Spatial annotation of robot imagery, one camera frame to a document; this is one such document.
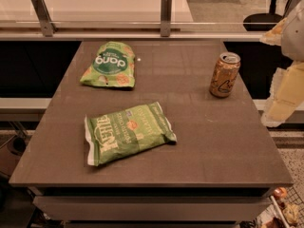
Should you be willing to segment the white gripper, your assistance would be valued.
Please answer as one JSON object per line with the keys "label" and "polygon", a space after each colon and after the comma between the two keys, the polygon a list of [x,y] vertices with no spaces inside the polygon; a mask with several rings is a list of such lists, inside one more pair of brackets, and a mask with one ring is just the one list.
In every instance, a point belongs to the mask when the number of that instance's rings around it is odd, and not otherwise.
{"label": "white gripper", "polygon": [[265,126],[277,127],[304,102],[304,62],[299,62],[304,61],[304,0],[287,18],[265,32],[259,41],[269,46],[281,46],[282,54],[294,60],[287,69],[276,69],[261,116]]}

